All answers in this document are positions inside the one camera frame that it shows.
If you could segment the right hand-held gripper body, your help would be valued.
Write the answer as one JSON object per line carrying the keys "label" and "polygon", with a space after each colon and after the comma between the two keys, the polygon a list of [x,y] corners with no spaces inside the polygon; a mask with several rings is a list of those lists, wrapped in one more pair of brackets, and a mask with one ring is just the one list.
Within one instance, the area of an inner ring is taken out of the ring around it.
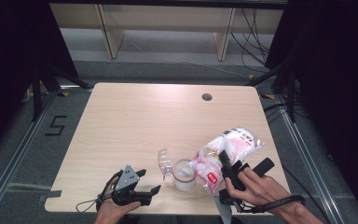
{"label": "right hand-held gripper body", "polygon": [[[223,173],[229,174],[232,185],[238,190],[246,190],[246,187],[238,179],[238,174],[248,166],[248,163],[242,164],[240,161],[237,161],[228,170],[226,170],[226,168],[223,168]],[[254,167],[253,171],[259,177],[262,177],[267,171],[269,171],[273,167],[273,161],[270,158],[265,158],[259,164],[257,164],[257,166]],[[228,194],[226,189],[220,189],[218,195],[214,195],[213,199],[219,211],[220,217],[222,218],[223,224],[231,224],[231,206],[234,206],[238,213],[261,213],[261,210],[257,210],[255,208],[246,209],[245,202],[241,201],[240,199],[232,198]]]}

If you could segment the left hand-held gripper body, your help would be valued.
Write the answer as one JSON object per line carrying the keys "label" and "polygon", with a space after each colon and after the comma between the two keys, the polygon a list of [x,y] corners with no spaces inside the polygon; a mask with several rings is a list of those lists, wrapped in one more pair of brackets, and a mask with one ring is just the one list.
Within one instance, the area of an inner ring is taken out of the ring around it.
{"label": "left hand-held gripper body", "polygon": [[152,195],[148,192],[137,192],[137,186],[140,178],[130,165],[127,165],[121,172],[118,182],[113,187],[111,198],[119,206],[124,206],[133,202],[140,202],[141,206],[150,205]]}

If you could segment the red and white sugar bag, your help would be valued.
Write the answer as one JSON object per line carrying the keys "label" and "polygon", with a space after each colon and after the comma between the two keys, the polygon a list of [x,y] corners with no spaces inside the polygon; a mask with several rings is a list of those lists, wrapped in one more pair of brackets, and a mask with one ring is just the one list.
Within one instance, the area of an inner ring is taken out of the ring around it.
{"label": "red and white sugar bag", "polygon": [[203,186],[215,193],[224,180],[219,155],[226,152],[230,165],[245,161],[246,157],[261,148],[264,143],[243,127],[224,131],[203,146],[190,161],[190,167],[202,180]]}

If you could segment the clear glass measuring cup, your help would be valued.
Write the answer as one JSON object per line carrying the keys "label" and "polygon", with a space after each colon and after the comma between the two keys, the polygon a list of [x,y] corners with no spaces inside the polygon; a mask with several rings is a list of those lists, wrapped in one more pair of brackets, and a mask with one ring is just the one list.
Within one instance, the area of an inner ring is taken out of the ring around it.
{"label": "clear glass measuring cup", "polygon": [[180,191],[190,191],[196,185],[196,173],[189,159],[172,161],[169,151],[164,148],[158,152],[158,167],[163,175],[172,176],[174,186]]}

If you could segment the person's right hand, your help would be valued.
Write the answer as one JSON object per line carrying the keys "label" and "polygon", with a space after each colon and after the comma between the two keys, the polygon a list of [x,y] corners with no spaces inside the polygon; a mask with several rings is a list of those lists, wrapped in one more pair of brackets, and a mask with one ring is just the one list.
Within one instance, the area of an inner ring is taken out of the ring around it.
{"label": "person's right hand", "polygon": [[245,168],[238,174],[238,179],[245,190],[235,189],[232,181],[226,177],[225,184],[228,194],[254,206],[274,203],[290,196],[290,193],[270,176],[258,176],[251,168]]}

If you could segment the person's left hand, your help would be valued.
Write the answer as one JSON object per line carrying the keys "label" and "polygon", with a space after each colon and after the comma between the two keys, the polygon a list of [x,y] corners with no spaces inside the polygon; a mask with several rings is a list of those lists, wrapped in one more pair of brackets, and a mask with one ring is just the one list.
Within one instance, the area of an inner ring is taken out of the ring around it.
{"label": "person's left hand", "polygon": [[140,202],[133,202],[124,206],[116,205],[110,195],[105,193],[93,224],[118,224],[125,215],[140,206]]}

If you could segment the grey tape strip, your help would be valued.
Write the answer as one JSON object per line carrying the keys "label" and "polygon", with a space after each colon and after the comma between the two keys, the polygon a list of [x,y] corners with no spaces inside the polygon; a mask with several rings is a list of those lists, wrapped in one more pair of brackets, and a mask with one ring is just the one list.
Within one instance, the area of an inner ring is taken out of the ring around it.
{"label": "grey tape strip", "polygon": [[39,196],[38,201],[44,203],[49,198],[59,198],[62,195],[60,190],[49,191],[46,194],[42,194]]}

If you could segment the black metal stand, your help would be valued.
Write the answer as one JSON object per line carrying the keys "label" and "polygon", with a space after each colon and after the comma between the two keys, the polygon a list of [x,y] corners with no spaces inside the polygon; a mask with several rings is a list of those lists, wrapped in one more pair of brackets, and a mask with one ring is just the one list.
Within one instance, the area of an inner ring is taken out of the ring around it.
{"label": "black metal stand", "polygon": [[63,77],[66,80],[76,84],[83,89],[92,89],[92,86],[82,81],[77,72],[67,73],[57,66],[48,63],[38,63],[34,67],[32,76],[32,87],[34,94],[34,116],[33,121],[36,121],[42,113],[42,100],[40,84],[43,84],[48,92],[57,92],[61,89],[56,77]]}
{"label": "black metal stand", "polygon": [[296,93],[296,75],[290,65],[284,65],[282,63],[261,77],[252,79],[248,83],[248,86],[255,87],[256,85],[271,77],[275,77],[275,80],[271,86],[273,93],[283,93],[284,90],[287,90],[287,99],[285,104],[289,118],[292,122],[295,122],[296,119],[294,115],[294,106]]}

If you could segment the black curtain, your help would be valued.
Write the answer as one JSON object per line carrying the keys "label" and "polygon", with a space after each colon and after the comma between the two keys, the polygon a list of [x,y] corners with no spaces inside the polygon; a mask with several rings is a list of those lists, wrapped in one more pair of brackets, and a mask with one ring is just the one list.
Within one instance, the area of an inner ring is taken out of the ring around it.
{"label": "black curtain", "polygon": [[358,0],[287,0],[267,66],[296,41],[303,99],[358,202]]}
{"label": "black curtain", "polygon": [[33,81],[56,77],[81,83],[49,1],[0,0],[0,138]]}

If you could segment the beige wooden shelf unit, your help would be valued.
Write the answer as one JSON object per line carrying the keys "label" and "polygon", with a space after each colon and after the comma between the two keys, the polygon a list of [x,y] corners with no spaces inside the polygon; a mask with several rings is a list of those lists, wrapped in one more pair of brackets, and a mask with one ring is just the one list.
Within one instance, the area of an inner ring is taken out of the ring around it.
{"label": "beige wooden shelf unit", "polygon": [[273,35],[281,21],[280,9],[226,7],[160,7],[52,3],[61,28],[99,29],[110,59],[117,57],[127,30],[212,33],[217,60],[226,58],[232,33],[253,31]]}

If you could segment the aluminium floor rail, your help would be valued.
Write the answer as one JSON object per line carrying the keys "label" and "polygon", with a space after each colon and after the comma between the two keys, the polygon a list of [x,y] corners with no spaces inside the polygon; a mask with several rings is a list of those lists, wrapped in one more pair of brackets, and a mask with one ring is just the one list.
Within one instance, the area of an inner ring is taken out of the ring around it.
{"label": "aluminium floor rail", "polygon": [[310,180],[313,184],[313,187],[315,188],[315,191],[319,196],[319,200],[321,201],[321,204],[326,214],[326,219],[329,221],[330,224],[344,224],[344,219],[337,208],[337,203],[333,198],[331,191],[327,187],[320,171],[316,167],[316,163],[310,155],[309,149],[306,146],[299,129],[289,116],[288,104],[284,101],[283,97],[280,94],[277,94],[275,96],[275,99],[277,103],[286,104],[287,106],[287,108],[283,110],[282,118],[286,124],[289,133],[292,136],[300,158],[303,161],[305,168],[310,176]]}
{"label": "aluminium floor rail", "polygon": [[56,97],[55,93],[48,93],[45,99],[45,102],[42,104],[42,110],[38,117],[36,117],[30,124],[27,129],[27,132],[21,139],[20,144],[17,146],[13,156],[11,157],[8,165],[6,166],[4,172],[0,175],[0,202],[2,201],[6,190],[9,186],[9,183],[13,179],[14,175],[17,173],[22,160],[24,159],[28,149],[30,148],[36,133],[43,122],[43,119],[48,111],[48,108],[52,104]]}

